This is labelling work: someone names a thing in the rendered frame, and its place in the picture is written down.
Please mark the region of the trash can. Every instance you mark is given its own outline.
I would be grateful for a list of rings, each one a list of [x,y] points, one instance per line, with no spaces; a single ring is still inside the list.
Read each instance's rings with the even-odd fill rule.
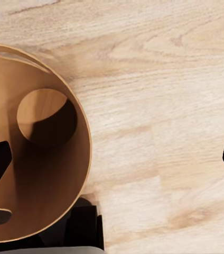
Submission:
[[[81,195],[90,172],[92,139],[74,91],[49,65],[0,43],[0,142],[12,162],[0,179],[0,243],[35,235],[60,220]]]

